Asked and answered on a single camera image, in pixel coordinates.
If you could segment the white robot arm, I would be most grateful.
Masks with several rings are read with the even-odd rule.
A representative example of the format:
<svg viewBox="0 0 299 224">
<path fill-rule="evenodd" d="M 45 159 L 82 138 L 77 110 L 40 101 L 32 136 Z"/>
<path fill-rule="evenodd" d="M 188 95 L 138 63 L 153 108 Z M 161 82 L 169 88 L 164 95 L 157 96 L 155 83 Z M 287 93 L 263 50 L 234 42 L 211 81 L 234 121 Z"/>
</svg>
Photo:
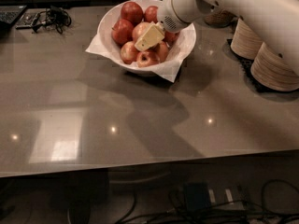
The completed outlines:
<svg viewBox="0 0 299 224">
<path fill-rule="evenodd" d="M 163 0 L 158 23 L 137 39 L 135 47 L 140 51 L 154 47 L 166 31 L 177 33 L 213 8 L 241 18 L 299 74 L 299 0 Z"/>
</svg>

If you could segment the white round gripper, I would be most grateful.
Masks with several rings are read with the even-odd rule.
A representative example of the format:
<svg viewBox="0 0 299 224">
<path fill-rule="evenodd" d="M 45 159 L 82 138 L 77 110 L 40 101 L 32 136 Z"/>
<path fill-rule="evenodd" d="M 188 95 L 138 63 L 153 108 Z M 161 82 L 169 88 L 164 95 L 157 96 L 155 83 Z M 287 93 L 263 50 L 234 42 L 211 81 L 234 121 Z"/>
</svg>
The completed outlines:
<svg viewBox="0 0 299 224">
<path fill-rule="evenodd" d="M 157 11 L 158 22 L 152 22 L 145 29 L 136 40 L 135 48 L 150 49 L 164 40 L 164 30 L 178 33 L 211 11 L 212 5 L 204 0 L 163 0 Z"/>
</svg>

